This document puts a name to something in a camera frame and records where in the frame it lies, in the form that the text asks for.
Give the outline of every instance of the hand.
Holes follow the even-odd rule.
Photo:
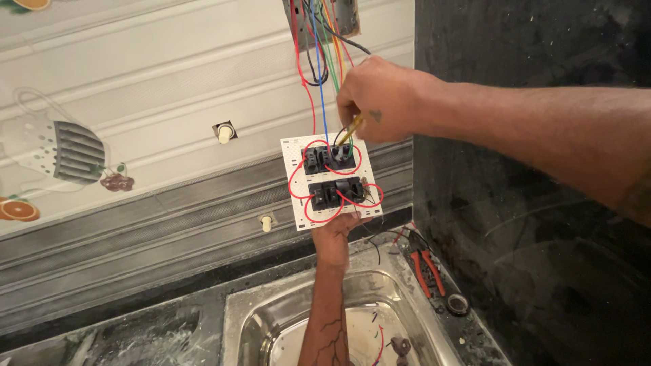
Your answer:
[[[429,117],[423,106],[432,86],[446,84],[426,72],[370,56],[346,74],[337,95],[339,118],[347,126],[361,112],[359,138],[372,143],[400,141],[416,133],[417,125]]]
[[[341,214],[324,226],[312,229],[316,247],[316,265],[345,272],[348,269],[348,233],[372,218],[360,219],[361,214]]]

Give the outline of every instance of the wire bundle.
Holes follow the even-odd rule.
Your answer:
[[[307,79],[305,79],[305,75],[303,74],[303,70],[301,69],[300,50],[299,50],[299,47],[298,47],[298,30],[297,30],[297,28],[298,28],[298,20],[296,18],[296,14],[298,13],[298,8],[294,7],[294,0],[290,0],[290,17],[291,17],[291,28],[292,28],[291,30],[292,30],[292,38],[294,40],[294,51],[295,51],[295,54],[296,54],[296,67],[298,69],[298,74],[301,77],[301,85],[305,88],[305,91],[307,92],[307,96],[308,96],[308,98],[310,100],[310,105],[312,107],[312,134],[313,135],[316,134],[316,112],[314,110],[314,101],[312,100],[312,94],[310,93],[308,85],[313,86],[313,87],[317,87],[317,86],[319,87],[320,96],[321,96],[321,108],[322,108],[323,119],[324,119],[324,130],[325,130],[326,135],[325,135],[325,141],[324,140],[314,140],[314,141],[310,142],[305,147],[305,150],[303,151],[303,160],[301,160],[301,162],[298,164],[298,166],[296,167],[296,169],[294,170],[294,172],[292,173],[292,175],[289,178],[288,190],[289,190],[289,193],[293,197],[298,198],[298,199],[306,199],[305,204],[304,204],[304,207],[305,207],[304,212],[305,212],[305,217],[308,220],[310,220],[313,223],[324,223],[324,222],[332,220],[334,217],[339,215],[341,210],[344,208],[344,205],[346,204],[346,202],[349,202],[349,203],[351,203],[351,204],[353,204],[355,206],[358,206],[358,207],[373,208],[373,207],[379,206],[380,203],[382,203],[382,201],[384,200],[384,192],[382,191],[382,189],[380,187],[378,187],[375,184],[365,184],[364,185],[364,187],[374,186],[381,193],[380,201],[377,202],[377,203],[373,202],[374,204],[372,206],[357,204],[357,203],[349,200],[345,196],[343,196],[343,194],[338,190],[337,194],[339,194],[341,196],[341,198],[342,198],[341,206],[339,207],[339,210],[337,210],[337,212],[335,212],[335,214],[332,215],[332,217],[330,217],[329,219],[322,220],[322,221],[316,221],[316,220],[311,219],[307,215],[307,204],[309,203],[310,199],[312,199],[312,197],[314,197],[314,195],[297,196],[292,192],[292,179],[294,178],[294,175],[296,174],[296,172],[303,167],[303,163],[305,163],[305,160],[306,160],[305,152],[310,147],[310,145],[312,145],[313,143],[317,143],[317,142],[325,143],[325,145],[327,147],[328,154],[330,154],[330,142],[329,142],[329,139],[328,139],[328,132],[327,132],[326,104],[325,104],[325,101],[324,101],[323,84],[327,81],[328,77],[331,75],[332,76],[331,79],[332,79],[333,84],[335,86],[335,91],[339,92],[339,80],[341,80],[341,82],[343,83],[344,75],[345,75],[345,72],[346,72],[346,63],[345,63],[344,57],[342,56],[341,49],[343,49],[344,52],[346,53],[346,56],[348,57],[348,60],[350,61],[350,64],[351,64],[352,67],[354,67],[355,65],[353,64],[353,60],[350,57],[350,54],[348,53],[348,49],[346,49],[345,44],[350,44],[352,46],[355,46],[355,47],[361,49],[362,51],[364,51],[367,54],[370,54],[370,52],[369,52],[369,50],[367,50],[363,46],[361,46],[361,45],[359,45],[359,44],[357,44],[355,42],[352,42],[351,40],[348,40],[348,39],[344,38],[343,36],[341,36],[339,34],[339,25],[337,23],[337,15],[335,13],[335,5],[334,5],[334,3],[332,1],[330,2],[331,9],[332,9],[332,18],[330,17],[330,12],[329,12],[329,10],[327,8],[327,5],[325,4],[325,1],[327,1],[327,0],[322,0],[323,3],[321,3],[320,8],[318,9],[318,16],[317,16],[317,11],[315,11],[315,9],[314,9],[313,0],[309,0],[309,2],[307,0],[298,0],[298,1],[301,1],[301,15],[303,16],[303,19],[305,21],[305,26],[306,26],[309,34],[312,37],[314,37],[314,43],[316,45],[316,71],[314,70],[314,66],[312,65],[312,59],[310,57],[309,49],[307,50],[307,60],[308,60],[308,63],[310,65],[310,69],[312,70],[312,78],[314,80],[314,83],[311,83],[311,82],[307,81]],[[335,63],[333,62],[332,55],[330,53],[330,47],[328,47],[327,45],[323,45],[321,35],[319,35],[318,29],[317,29],[317,26],[316,26],[317,22],[321,25],[321,30],[322,30],[323,34],[326,34],[326,32],[327,32],[327,33],[330,33],[331,36],[332,36],[332,43],[333,43],[334,49],[335,49],[335,59],[339,62],[340,79],[337,78],[337,73],[336,72],[331,72],[331,70],[335,69]],[[323,72],[321,71],[321,58],[324,60]],[[344,127],[337,134],[337,136],[335,137],[335,141],[333,143],[337,143],[337,139],[339,138],[339,135],[345,129],[346,128]],[[353,171],[351,171],[349,173],[340,173],[340,172],[334,171],[334,170],[330,169],[328,166],[326,166],[325,168],[328,171],[331,171],[332,173],[335,173],[335,174],[338,174],[338,175],[350,175],[350,174],[355,173],[359,169],[359,167],[361,166],[361,162],[362,162],[361,151],[359,150],[359,148],[357,146],[354,146],[352,137],[349,138],[349,144],[351,146],[351,149],[350,149],[350,152],[348,153],[348,157],[350,157],[353,154],[353,148],[356,149],[357,152],[359,153],[359,162],[358,162],[357,167]]]

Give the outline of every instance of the yellow wire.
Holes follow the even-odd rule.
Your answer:
[[[326,1],[327,0],[323,0],[324,7],[327,7]],[[328,26],[330,26],[330,29],[334,29],[332,23],[330,22],[330,15],[328,14],[327,8],[325,10],[325,17],[327,18],[327,23],[328,23]],[[339,64],[342,67],[341,84],[343,84],[344,83],[344,74],[346,73],[346,63],[343,62],[343,60],[342,60],[341,49],[340,49],[340,46],[339,46],[339,39],[337,37],[335,37],[335,36],[332,36],[332,42],[335,45],[335,53],[337,54],[337,61],[339,62]]]

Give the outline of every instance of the hand tattoo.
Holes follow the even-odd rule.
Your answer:
[[[375,121],[377,123],[380,123],[380,120],[382,119],[381,111],[368,111],[368,114],[370,114],[373,118],[375,118]]]

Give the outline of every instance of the black granite wall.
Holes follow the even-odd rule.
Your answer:
[[[415,66],[445,81],[651,87],[649,0],[416,0],[415,14]],[[514,364],[651,364],[650,229],[496,152],[423,136],[414,205]]]

